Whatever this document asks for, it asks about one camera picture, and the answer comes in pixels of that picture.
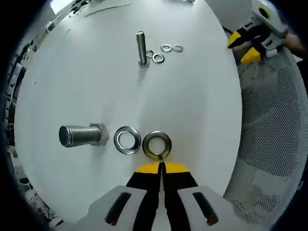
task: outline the white table surface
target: white table surface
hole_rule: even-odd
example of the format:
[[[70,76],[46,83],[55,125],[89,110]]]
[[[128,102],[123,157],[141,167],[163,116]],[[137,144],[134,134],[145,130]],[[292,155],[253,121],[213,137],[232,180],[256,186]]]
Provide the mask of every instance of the white table surface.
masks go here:
[[[138,66],[136,32],[165,62]],[[163,44],[182,53],[164,53]],[[227,37],[203,0],[133,0],[88,17],[66,17],[37,51],[22,82],[15,143],[25,173],[51,209],[69,222],[151,160],[142,148],[117,151],[113,135],[133,126],[144,138],[161,130],[172,140],[166,161],[187,166],[199,185],[223,195],[241,134],[240,83]],[[104,122],[105,147],[64,148],[62,125]],[[160,200],[154,230],[167,222]]]

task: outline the mesh surface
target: mesh surface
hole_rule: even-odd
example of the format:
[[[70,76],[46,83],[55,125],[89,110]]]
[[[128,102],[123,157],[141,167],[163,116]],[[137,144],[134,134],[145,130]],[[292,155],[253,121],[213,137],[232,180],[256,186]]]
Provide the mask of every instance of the mesh surface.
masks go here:
[[[273,225],[286,209],[308,153],[308,100],[288,50],[239,66],[241,143],[224,197],[248,223]]]

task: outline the silver washer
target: silver washer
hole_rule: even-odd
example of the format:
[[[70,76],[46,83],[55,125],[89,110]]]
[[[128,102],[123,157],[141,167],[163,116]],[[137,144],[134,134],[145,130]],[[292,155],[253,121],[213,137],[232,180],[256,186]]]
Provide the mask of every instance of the silver washer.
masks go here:
[[[170,52],[172,51],[172,47],[169,44],[164,44],[160,47],[160,49],[162,49],[163,52]]]
[[[165,142],[165,149],[162,153],[153,153],[149,148],[150,140],[154,137],[159,137]],[[167,134],[165,134],[162,131],[152,131],[149,134],[147,134],[142,142],[142,148],[144,153],[147,155],[147,157],[154,159],[154,160],[162,160],[165,159],[172,148],[172,142],[171,139]]]
[[[149,49],[146,51],[145,56],[149,59],[151,59],[153,57],[153,55],[155,54],[155,51]]]
[[[124,133],[127,133],[127,132],[132,134],[134,136],[134,138],[135,138],[135,143],[134,143],[134,145],[131,148],[124,148],[120,144],[120,136],[122,134],[124,134]],[[134,154],[135,152],[137,152],[138,149],[140,148],[140,146],[141,146],[141,137],[140,137],[139,132],[136,129],[134,129],[133,127],[124,126],[124,127],[119,128],[116,131],[115,136],[114,136],[114,143],[115,143],[115,147],[121,153],[124,153],[124,154],[127,154],[127,155],[131,155],[131,154]]]
[[[176,52],[182,52],[184,50],[184,48],[181,45],[174,45],[173,50],[176,51]]]
[[[165,57],[162,54],[154,54],[152,59],[153,59],[154,63],[156,63],[156,64],[161,64],[165,61]]]

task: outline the bolt thread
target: bolt thread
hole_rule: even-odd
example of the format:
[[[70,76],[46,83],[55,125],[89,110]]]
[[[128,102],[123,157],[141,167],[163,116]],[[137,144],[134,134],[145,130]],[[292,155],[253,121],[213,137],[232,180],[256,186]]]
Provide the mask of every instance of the bolt thread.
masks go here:
[[[140,64],[146,65],[147,59],[146,59],[146,47],[145,47],[145,36],[143,31],[138,31],[136,34],[137,38],[137,44],[138,44],[138,52],[139,52],[139,58],[140,58]]]
[[[59,130],[60,142],[68,148],[96,143],[100,138],[101,131],[97,127],[62,126]]]

